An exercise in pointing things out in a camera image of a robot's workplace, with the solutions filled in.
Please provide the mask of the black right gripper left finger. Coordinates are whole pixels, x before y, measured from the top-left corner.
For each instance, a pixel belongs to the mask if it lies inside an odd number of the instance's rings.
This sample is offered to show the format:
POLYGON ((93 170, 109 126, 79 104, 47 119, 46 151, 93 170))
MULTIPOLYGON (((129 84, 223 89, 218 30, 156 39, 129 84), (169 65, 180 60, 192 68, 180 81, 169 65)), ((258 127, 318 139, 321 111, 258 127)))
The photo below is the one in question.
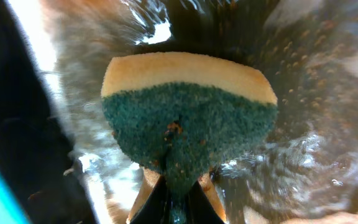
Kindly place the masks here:
POLYGON ((169 222, 169 190, 161 176, 147 201, 131 219, 130 224, 166 224, 169 222))

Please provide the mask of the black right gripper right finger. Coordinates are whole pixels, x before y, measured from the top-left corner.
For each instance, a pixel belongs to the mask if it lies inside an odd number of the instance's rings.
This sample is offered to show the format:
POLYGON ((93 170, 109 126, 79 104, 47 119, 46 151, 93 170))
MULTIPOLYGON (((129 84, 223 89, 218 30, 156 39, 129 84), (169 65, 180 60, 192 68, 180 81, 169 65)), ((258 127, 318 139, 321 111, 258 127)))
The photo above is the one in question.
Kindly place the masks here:
POLYGON ((186 195, 186 220, 189 224, 224 224, 198 182, 186 195))

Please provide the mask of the green yellow sponge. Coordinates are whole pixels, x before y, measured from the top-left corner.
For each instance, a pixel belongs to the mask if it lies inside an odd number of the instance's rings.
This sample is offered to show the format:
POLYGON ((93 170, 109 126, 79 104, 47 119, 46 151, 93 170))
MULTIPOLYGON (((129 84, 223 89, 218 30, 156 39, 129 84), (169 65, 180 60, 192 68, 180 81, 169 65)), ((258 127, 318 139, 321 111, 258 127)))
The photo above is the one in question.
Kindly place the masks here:
POLYGON ((128 223, 161 176, 169 190, 168 223, 187 223, 186 195, 195 182, 225 222, 210 173, 261 144, 278 113, 259 70, 187 52, 113 58, 101 99, 118 146, 144 171, 128 223))

